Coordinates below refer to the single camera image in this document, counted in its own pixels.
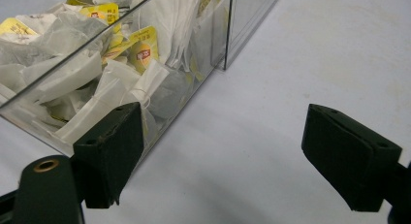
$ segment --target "transparent divider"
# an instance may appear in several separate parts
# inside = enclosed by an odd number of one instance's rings
[[[58,151],[142,104],[144,154],[275,0],[67,0],[0,26],[0,114]]]
[[[232,0],[225,69],[239,54],[277,0]]]

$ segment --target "white table surface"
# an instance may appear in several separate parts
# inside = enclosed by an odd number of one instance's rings
[[[214,72],[124,189],[87,223],[387,223],[352,212],[304,157],[308,104],[340,110],[411,161],[411,0],[280,0]],[[0,120],[0,194],[55,152]]]

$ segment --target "plastic compartment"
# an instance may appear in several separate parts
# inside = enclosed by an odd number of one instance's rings
[[[49,6],[54,5],[51,1],[57,0],[48,1]],[[76,31],[65,32],[56,25],[50,36],[39,37],[43,39],[36,40],[37,45],[30,49],[7,44],[0,48],[4,55],[23,51],[29,57],[12,60],[9,64],[23,64],[14,65],[15,70],[7,68],[10,65],[0,65],[0,73],[8,73],[0,75],[0,114],[56,150],[72,155],[73,142],[110,110],[139,101],[143,106],[146,155],[209,73],[215,68],[226,69],[234,60],[275,1],[126,0],[120,5],[124,15],[110,26],[99,25],[97,19],[82,18],[83,25],[92,27],[85,36],[76,35]],[[15,13],[2,15],[16,16],[23,11],[35,14],[47,9],[34,4],[31,7],[32,12],[15,9]],[[68,12],[57,17],[64,25],[72,24],[77,16]],[[108,60],[106,66],[102,57],[110,54],[108,44],[120,26],[125,29],[123,32],[129,30],[127,34],[139,29],[148,31],[134,35],[140,40],[147,36],[152,39],[153,32],[145,27],[154,26],[159,56],[155,57],[153,46],[149,46],[146,59],[144,44],[150,43],[136,41],[127,53],[123,52],[117,61]],[[83,38],[83,42],[72,46],[70,34],[74,34],[74,39]],[[42,57],[30,59],[30,55]],[[139,69],[130,69],[136,65]]]

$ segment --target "brass grommet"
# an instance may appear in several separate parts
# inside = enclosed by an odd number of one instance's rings
[[[34,172],[45,173],[56,168],[58,164],[59,162],[57,159],[49,159],[37,164],[36,167],[34,167]]]

